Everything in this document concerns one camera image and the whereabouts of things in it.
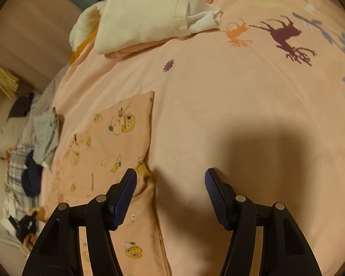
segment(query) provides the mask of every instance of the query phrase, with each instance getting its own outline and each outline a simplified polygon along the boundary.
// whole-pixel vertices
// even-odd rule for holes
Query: yellow tassel
[[[18,89],[19,78],[0,67],[0,89],[5,95],[13,99]]]

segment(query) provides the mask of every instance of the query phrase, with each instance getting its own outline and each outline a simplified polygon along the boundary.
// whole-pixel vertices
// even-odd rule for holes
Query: plaid fabric
[[[17,150],[13,150],[10,154],[8,183],[10,191],[12,191],[19,202],[16,220],[23,218],[29,209],[39,205],[39,197],[27,197],[22,187],[22,172],[27,169],[25,166],[26,156],[33,148],[30,146],[18,145]]]

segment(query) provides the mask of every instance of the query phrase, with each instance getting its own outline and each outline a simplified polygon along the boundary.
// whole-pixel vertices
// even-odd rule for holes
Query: navy blue garment
[[[33,159],[33,150],[26,156],[27,169],[22,172],[22,187],[28,197],[35,197],[41,192],[43,167]]]

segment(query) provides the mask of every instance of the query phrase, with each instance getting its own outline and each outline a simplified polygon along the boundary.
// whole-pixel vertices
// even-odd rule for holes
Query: bed
[[[124,58],[98,55],[94,40],[86,45],[53,101],[64,124],[40,203],[52,198],[56,165],[74,134],[96,113],[153,90],[144,161],[156,183],[172,275],[220,272],[229,234],[209,211],[202,183],[208,167],[256,203],[283,202],[323,275],[342,273],[345,13],[328,0],[213,4],[224,13],[220,32],[175,38]],[[281,26],[288,37],[277,38]]]

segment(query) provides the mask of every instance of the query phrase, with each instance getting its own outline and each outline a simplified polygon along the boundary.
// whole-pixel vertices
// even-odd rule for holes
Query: yellow deer print
[[[231,23],[236,25],[235,29],[230,30],[229,28],[225,28],[226,31],[224,30],[223,32],[226,33],[227,37],[230,38],[228,41],[229,43],[233,44],[234,47],[248,47],[253,40],[243,40],[238,38],[242,33],[246,32],[249,30],[249,27],[246,25],[245,21],[241,18],[239,18],[243,22],[242,25],[239,25],[237,23]]]

